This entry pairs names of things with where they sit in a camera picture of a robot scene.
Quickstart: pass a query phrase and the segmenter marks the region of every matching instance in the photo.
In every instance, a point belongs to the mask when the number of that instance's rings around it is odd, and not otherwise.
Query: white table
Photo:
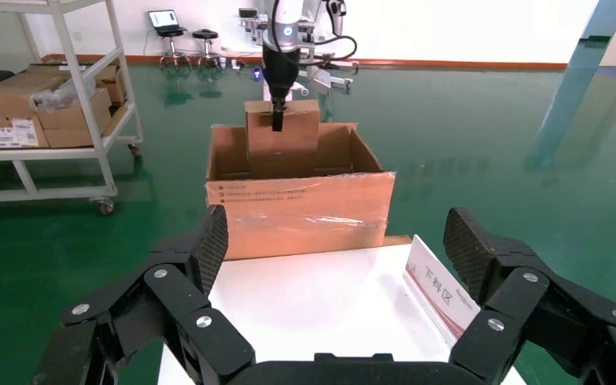
[[[312,361],[315,353],[447,362],[449,347],[403,280],[409,250],[224,262],[209,299],[251,343],[259,363]],[[513,368],[503,383],[525,384]],[[168,348],[158,384],[192,384]]]

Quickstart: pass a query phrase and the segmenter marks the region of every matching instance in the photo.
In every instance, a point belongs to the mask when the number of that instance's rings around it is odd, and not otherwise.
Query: metal shelf
[[[0,12],[17,12],[22,14],[53,14],[59,7],[63,14],[92,6],[104,0],[0,0]]]
[[[90,6],[98,2],[104,2],[110,19],[112,35],[115,40],[115,48],[105,55],[101,60],[94,63],[84,72],[79,68],[70,32],[67,29],[64,14]],[[60,198],[88,198],[104,205],[101,211],[107,213],[109,207],[113,206],[111,198],[117,194],[114,177],[112,176],[110,165],[107,162],[107,152],[114,143],[130,144],[135,146],[143,142],[143,130],[140,126],[140,117],[136,109],[135,96],[131,78],[128,74],[128,65],[124,48],[122,46],[119,25],[116,21],[116,10],[113,0],[0,0],[1,12],[50,14],[53,16],[55,29],[58,32],[60,42],[63,46],[67,65],[70,68],[71,78],[79,95],[79,104],[86,117],[87,126],[93,141],[91,148],[23,148],[14,150],[0,150],[0,161],[12,161],[15,170],[18,172],[24,189],[0,190],[0,202],[3,201],[32,201],[42,199]],[[95,115],[91,108],[91,102],[83,87],[85,80],[95,78],[107,65],[119,59],[122,71],[123,83],[126,88],[127,102],[125,108],[120,111],[123,115],[117,122],[117,127],[107,137],[101,137]],[[122,131],[129,120],[135,118],[135,135],[122,136]],[[30,173],[26,168],[26,160],[62,160],[62,159],[96,159],[103,172],[105,181],[104,186],[93,187],[70,187],[70,188],[42,188],[37,189]]]

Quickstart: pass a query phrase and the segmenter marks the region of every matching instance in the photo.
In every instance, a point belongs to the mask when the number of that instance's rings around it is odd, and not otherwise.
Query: small cardboard box
[[[317,100],[286,103],[281,132],[272,127],[271,102],[246,102],[247,152],[252,177],[309,176],[316,166],[320,107]]]
[[[98,123],[98,129],[103,132],[110,124],[110,95],[104,88],[96,88],[91,97],[91,108]],[[52,148],[69,148],[91,146],[91,133],[88,131],[86,118],[81,104],[77,101],[70,107],[53,112],[39,111],[37,113],[44,134]]]
[[[62,76],[26,72],[3,80],[0,82],[0,115],[32,116],[30,95],[36,91],[55,90],[63,82]]]
[[[80,65],[79,67],[83,71],[90,66]],[[107,88],[107,92],[110,94],[110,100],[115,106],[123,105],[126,100],[126,91],[124,90],[124,83],[122,83],[121,71],[119,61],[115,60],[95,76],[95,86],[98,88]],[[71,77],[70,68],[66,64],[30,64],[27,68],[27,72],[60,75],[64,77],[65,80]]]
[[[115,106],[123,105],[126,100],[126,91],[124,90],[124,83],[122,83],[121,71],[122,69],[119,66],[111,64],[95,77],[95,85],[107,89],[112,105]]]
[[[101,127],[105,126],[100,136],[111,135],[126,111],[126,106],[122,106],[112,116],[108,110],[107,113],[103,112],[100,117],[97,117],[98,125]],[[52,148],[87,147],[93,145],[93,139],[91,139],[91,133],[88,130],[43,130],[43,132],[48,139],[48,144]]]
[[[383,170],[356,128],[319,125],[310,176],[256,179],[245,128],[214,126],[205,187],[207,204],[227,213],[225,258],[381,246],[395,173]]]
[[[49,148],[36,115],[0,115],[0,148]]]

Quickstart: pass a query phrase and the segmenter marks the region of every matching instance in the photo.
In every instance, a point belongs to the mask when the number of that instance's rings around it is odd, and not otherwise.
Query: red baseboard
[[[94,62],[101,59],[102,55],[77,55],[79,61]],[[42,58],[43,62],[50,59],[65,59],[65,55],[51,54]],[[130,63],[158,63],[160,56],[127,55],[126,60]],[[261,62],[260,56],[229,56],[228,59],[241,59],[246,63],[257,64]],[[365,66],[388,66],[388,67],[461,67],[480,69],[520,69],[520,70],[565,70],[567,63],[507,63],[507,62],[450,62],[444,60],[388,60],[388,59],[356,59]]]

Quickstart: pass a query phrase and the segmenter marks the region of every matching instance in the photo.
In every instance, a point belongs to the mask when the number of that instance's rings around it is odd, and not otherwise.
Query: white sign
[[[13,119],[12,122],[13,127],[0,128],[0,148],[38,147],[31,119]]]
[[[419,304],[432,317],[438,330],[451,347],[480,312],[435,254],[415,235],[405,267],[405,282]]]

